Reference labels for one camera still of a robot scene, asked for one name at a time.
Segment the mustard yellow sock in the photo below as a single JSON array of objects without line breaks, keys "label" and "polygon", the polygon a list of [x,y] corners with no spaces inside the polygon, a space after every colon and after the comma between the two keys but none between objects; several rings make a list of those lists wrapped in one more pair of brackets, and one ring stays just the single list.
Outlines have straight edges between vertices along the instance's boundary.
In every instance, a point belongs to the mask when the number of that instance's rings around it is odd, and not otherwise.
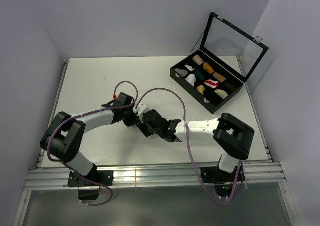
[{"label": "mustard yellow sock", "polygon": [[199,85],[196,87],[196,89],[203,95],[205,92],[205,86],[204,85]]}]

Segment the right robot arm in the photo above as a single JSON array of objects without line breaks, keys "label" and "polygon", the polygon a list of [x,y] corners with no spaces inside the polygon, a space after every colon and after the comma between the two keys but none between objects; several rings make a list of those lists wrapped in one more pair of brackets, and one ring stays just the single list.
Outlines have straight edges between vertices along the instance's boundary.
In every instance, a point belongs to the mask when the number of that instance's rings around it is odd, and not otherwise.
[{"label": "right robot arm", "polygon": [[220,180],[229,180],[239,162],[249,157],[255,130],[230,113],[222,113],[211,120],[189,122],[166,120],[155,109],[139,107],[134,113],[139,117],[140,128],[146,137],[156,134],[167,142],[187,139],[217,142],[224,150],[216,169]]}]

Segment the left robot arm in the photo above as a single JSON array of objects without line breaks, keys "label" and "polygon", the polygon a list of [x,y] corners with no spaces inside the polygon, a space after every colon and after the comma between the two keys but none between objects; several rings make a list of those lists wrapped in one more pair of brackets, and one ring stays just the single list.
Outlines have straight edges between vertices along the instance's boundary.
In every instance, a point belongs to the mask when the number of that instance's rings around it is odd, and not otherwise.
[{"label": "left robot arm", "polygon": [[93,185],[98,178],[97,166],[80,152],[83,135],[101,126],[120,121],[126,126],[135,125],[138,118],[133,112],[133,107],[134,98],[121,92],[116,99],[109,104],[103,104],[102,108],[94,113],[71,116],[61,111],[46,130],[40,147],[79,173],[79,179],[85,185]]}]

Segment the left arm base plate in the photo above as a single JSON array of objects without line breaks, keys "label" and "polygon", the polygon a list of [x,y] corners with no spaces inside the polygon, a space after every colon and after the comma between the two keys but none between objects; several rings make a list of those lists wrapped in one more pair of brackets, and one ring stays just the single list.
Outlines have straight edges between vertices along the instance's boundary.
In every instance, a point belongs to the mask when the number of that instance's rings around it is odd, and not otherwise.
[{"label": "left arm base plate", "polygon": [[114,172],[112,170],[98,170],[91,176],[83,176],[78,172],[70,172],[68,187],[112,186]]}]

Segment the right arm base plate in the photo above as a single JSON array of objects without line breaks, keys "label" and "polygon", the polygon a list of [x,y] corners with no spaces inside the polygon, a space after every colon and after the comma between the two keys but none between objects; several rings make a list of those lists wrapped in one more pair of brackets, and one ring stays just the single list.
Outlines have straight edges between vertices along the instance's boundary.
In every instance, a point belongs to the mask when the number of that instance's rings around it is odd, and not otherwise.
[{"label": "right arm base plate", "polygon": [[234,182],[238,166],[235,167],[232,173],[220,170],[217,166],[201,167],[200,173],[204,183],[209,184],[225,184]]}]

